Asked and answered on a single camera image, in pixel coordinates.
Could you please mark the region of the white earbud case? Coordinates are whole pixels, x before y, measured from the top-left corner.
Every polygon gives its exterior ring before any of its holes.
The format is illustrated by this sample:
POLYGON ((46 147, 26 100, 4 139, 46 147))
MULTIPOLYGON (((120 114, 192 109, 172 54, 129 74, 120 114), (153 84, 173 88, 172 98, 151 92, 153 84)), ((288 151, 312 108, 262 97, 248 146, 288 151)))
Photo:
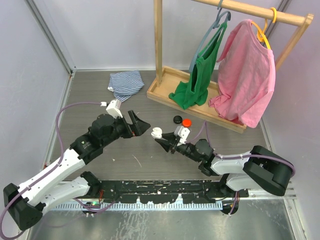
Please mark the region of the white earbud case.
POLYGON ((151 136, 154 139, 161 139, 162 138, 162 134, 163 134, 163 131, 162 131, 162 129, 160 127, 154 127, 152 129, 151 136))

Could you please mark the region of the black earbud charging case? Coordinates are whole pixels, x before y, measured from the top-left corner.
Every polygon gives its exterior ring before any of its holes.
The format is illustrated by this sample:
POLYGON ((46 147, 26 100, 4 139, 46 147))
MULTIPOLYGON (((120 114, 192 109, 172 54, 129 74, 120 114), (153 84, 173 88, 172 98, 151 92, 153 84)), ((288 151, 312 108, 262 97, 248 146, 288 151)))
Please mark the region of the black earbud charging case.
POLYGON ((180 115, 176 115, 173 117, 173 122, 177 125, 181 125, 183 123, 183 118, 180 115))

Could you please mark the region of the orange earbud case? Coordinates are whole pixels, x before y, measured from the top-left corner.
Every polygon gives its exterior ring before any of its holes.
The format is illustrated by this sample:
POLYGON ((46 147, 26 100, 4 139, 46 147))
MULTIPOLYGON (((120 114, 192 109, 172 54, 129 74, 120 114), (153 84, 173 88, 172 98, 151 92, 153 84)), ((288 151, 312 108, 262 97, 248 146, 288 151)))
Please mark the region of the orange earbud case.
POLYGON ((185 128, 189 128, 192 126, 192 121, 188 118, 185 118, 182 120, 182 126, 185 127, 185 128))

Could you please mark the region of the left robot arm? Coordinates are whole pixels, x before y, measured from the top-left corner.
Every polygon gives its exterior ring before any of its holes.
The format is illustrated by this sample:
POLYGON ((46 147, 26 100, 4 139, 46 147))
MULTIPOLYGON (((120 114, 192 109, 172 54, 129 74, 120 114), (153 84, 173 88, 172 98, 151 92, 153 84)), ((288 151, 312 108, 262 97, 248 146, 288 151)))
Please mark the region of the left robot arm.
POLYGON ((99 115, 60 158, 20 185, 10 183, 4 187, 5 211, 21 231, 33 227, 50 209, 66 200, 99 195, 100 181, 88 171, 71 183, 58 184, 100 156, 104 147, 117 139, 138 137, 150 128, 151 125, 139 119, 134 111, 130 110, 128 114, 131 124, 118 110, 99 115))

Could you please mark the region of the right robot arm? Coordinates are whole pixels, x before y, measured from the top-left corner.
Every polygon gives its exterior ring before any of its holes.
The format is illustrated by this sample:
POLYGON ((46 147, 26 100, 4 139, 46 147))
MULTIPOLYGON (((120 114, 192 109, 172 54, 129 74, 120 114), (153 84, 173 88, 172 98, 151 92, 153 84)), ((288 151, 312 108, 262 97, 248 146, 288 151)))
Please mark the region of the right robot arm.
POLYGON ((292 163, 260 145, 242 154, 221 155, 215 153, 206 139, 192 144, 186 142, 184 133, 152 132, 151 135, 166 152, 180 153, 197 162, 204 175, 220 176, 219 191, 225 197, 245 189, 262 189, 282 197, 296 173, 292 163))

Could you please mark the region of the blue striped folded cloth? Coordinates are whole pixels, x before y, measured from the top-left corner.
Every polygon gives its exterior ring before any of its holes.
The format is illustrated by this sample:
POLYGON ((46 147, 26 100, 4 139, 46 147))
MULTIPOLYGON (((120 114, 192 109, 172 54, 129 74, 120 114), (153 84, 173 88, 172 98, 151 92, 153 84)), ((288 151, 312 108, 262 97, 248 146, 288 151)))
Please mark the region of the blue striped folded cloth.
POLYGON ((114 97, 124 102, 137 94, 143 87, 144 82, 138 70, 111 73, 107 89, 114 97))

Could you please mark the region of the green tank top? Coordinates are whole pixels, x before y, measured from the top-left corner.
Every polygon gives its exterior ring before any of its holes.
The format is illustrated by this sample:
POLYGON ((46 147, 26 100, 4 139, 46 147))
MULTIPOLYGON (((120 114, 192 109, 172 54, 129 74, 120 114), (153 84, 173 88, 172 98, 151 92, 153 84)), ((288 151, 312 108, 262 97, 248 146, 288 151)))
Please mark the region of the green tank top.
POLYGON ((183 110, 206 102, 218 51, 227 27, 226 22, 219 26, 211 40, 197 53, 195 63, 191 64, 188 82, 179 82, 175 92, 168 95, 183 110))

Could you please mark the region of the wooden clothes rack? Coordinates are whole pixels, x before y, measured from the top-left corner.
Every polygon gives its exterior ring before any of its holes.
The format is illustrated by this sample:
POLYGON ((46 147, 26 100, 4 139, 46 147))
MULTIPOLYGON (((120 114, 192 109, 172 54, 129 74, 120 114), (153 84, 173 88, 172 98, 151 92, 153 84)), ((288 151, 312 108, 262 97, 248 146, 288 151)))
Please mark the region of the wooden clothes rack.
MULTIPOLYGON (((275 67, 278 70, 283 62, 286 60, 290 52, 298 43, 302 35, 310 26, 314 19, 314 15, 309 13, 306 16, 299 16, 289 14, 286 12, 277 11, 277 17, 271 9, 250 5, 234 0, 201 0, 203 4, 221 7, 226 10, 231 10, 250 16, 255 16, 268 20, 275 20, 278 23, 284 23, 296 26, 294 34, 287 42, 283 51, 275 61, 275 67)), ((209 107, 207 103, 198 106, 192 106, 186 110, 179 107, 173 100, 169 99, 169 94, 174 92, 180 82, 188 82, 190 74, 182 70, 178 70, 169 66, 163 66, 162 58, 162 39, 163 39, 163 2, 155 0, 153 2, 154 11, 154 38, 155 38, 155 70, 156 77, 147 91, 147 97, 158 103, 167 105, 171 108, 180 110, 184 113, 206 120, 210 123, 232 130, 242 134, 247 126, 243 124, 236 124, 218 116, 217 111, 209 107)))

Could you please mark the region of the pink t-shirt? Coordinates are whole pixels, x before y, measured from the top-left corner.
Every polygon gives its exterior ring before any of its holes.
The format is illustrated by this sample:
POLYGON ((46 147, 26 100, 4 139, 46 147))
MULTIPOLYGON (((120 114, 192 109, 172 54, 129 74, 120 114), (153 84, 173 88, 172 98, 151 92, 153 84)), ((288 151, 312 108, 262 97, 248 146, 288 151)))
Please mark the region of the pink t-shirt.
POLYGON ((276 83, 273 51, 258 40, 255 26, 245 19, 229 34, 217 60, 219 95, 208 102, 219 117, 250 128, 258 125, 276 83))

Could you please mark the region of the yellow clothes hanger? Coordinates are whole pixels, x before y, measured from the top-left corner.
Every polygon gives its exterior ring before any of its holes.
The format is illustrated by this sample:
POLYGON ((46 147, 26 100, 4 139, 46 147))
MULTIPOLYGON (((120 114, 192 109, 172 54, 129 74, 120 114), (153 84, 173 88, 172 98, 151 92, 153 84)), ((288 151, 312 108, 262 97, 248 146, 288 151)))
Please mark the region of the yellow clothes hanger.
MULTIPOLYGON (((274 24, 277 20, 277 9, 275 7, 270 8, 273 12, 273 17, 271 22, 274 24)), ((254 21, 251 21, 251 24, 257 29, 256 38, 260 43, 264 43, 266 48, 268 50, 271 49, 270 43, 268 41, 268 38, 266 37, 266 30, 268 28, 268 19, 264 19, 264 26, 263 29, 261 29, 254 21)))

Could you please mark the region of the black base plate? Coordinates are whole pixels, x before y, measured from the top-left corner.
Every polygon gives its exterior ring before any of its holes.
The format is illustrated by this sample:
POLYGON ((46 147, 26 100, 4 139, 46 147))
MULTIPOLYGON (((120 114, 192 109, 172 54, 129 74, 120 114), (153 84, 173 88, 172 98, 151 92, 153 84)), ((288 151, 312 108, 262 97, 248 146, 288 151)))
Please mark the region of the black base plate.
POLYGON ((103 180, 94 194, 78 199, 102 199, 106 203, 142 204, 174 203, 182 197, 183 204, 215 203, 220 199, 234 198, 235 192, 222 189, 213 180, 103 180))

